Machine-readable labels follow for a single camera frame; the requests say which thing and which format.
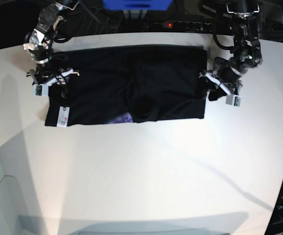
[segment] black t-shirt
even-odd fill
[[[206,51],[196,47],[134,46],[58,53],[53,65],[79,70],[50,88],[46,126],[204,118],[206,91],[199,73]]]

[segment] blue box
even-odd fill
[[[156,10],[166,11],[172,0],[103,0],[109,10]]]

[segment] white table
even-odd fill
[[[231,37],[220,37],[232,44]],[[211,35],[131,33],[72,39],[57,50],[144,44],[203,46]],[[44,127],[22,47],[0,50],[0,155],[39,233],[207,228],[262,235],[283,180],[283,44],[262,41],[242,104],[207,102],[205,119]]]

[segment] clothing tag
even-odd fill
[[[69,107],[60,107],[58,122],[57,122],[58,127],[67,127],[68,115],[69,115]]]

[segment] purple fabric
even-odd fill
[[[111,120],[108,124],[126,123],[126,122],[133,122],[130,113],[125,113],[121,116],[118,116],[115,119]]]

